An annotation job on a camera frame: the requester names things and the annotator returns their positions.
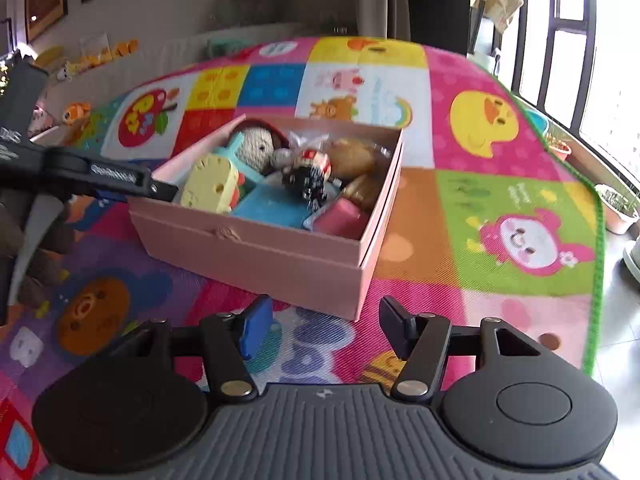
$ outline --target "black disc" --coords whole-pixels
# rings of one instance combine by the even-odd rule
[[[597,459],[617,422],[605,389],[556,356],[499,358],[455,382],[441,414],[485,457],[539,469]]]
[[[166,460],[206,417],[206,398],[187,378],[145,358],[115,358],[81,366],[50,386],[32,419],[50,462],[113,474]]]

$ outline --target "tile floor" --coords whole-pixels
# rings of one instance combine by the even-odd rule
[[[640,442],[640,284],[622,262],[629,235],[607,232],[604,300],[593,378],[618,405],[618,428],[602,465],[620,480],[636,480]]]

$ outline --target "metal bolt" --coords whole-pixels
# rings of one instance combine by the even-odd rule
[[[421,397],[429,391],[429,387],[422,381],[402,381],[396,390],[407,397]]]
[[[229,397],[244,397],[254,390],[246,381],[227,381],[220,386],[220,391]]]

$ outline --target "colorful play mat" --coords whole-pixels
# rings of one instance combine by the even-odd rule
[[[378,302],[455,324],[501,317],[586,372],[602,298],[604,232],[593,188],[547,150],[510,93],[464,57],[369,38],[256,46],[145,84],[96,109],[74,144],[154,168],[241,114],[277,113],[402,126],[398,197],[359,322],[277,303],[248,362],[255,381],[378,381],[402,367],[378,326]],[[78,198],[64,283],[1,331],[0,478],[46,460],[30,425],[37,395],[149,318],[196,324],[253,294],[149,257],[126,203]],[[83,302],[93,307],[86,313]],[[73,323],[81,308],[84,317]],[[444,386],[472,369],[452,358]],[[202,362],[177,370],[206,388]]]

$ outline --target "open box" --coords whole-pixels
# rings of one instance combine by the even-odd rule
[[[350,121],[241,116],[169,160],[154,171],[153,178],[178,184],[201,156],[226,145],[235,127],[253,118],[283,133],[363,138],[390,150],[382,191],[360,240],[184,208],[178,203],[129,198],[131,220],[146,252],[229,285],[357,320],[398,190],[402,130]]]

